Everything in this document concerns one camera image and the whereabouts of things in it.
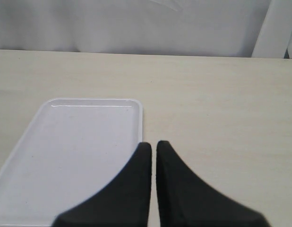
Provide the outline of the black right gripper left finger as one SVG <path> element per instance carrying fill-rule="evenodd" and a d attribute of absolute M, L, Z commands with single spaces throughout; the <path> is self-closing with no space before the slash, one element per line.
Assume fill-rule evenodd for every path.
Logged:
<path fill-rule="evenodd" d="M 138 144 L 123 169 L 97 194 L 61 213 L 54 227 L 146 227 L 152 184 L 152 148 Z"/>

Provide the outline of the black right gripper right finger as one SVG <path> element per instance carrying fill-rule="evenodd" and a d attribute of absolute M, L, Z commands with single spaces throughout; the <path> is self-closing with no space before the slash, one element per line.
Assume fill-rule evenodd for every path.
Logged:
<path fill-rule="evenodd" d="M 156 148 L 156 190 L 162 227 L 268 227 L 259 212 L 198 177 L 168 141 Z"/>

